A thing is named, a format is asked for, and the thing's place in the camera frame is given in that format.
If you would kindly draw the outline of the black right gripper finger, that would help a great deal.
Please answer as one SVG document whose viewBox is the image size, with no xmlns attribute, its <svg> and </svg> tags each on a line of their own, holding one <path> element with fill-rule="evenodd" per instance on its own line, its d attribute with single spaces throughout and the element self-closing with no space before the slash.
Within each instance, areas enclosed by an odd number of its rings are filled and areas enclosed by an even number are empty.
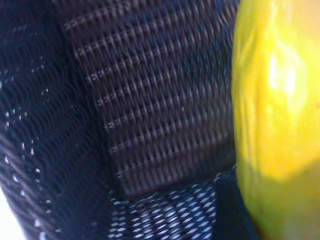
<svg viewBox="0 0 320 240">
<path fill-rule="evenodd" d="M 216 181 L 216 240 L 256 240 L 258 233 L 245 208 L 234 174 Z"/>
</svg>

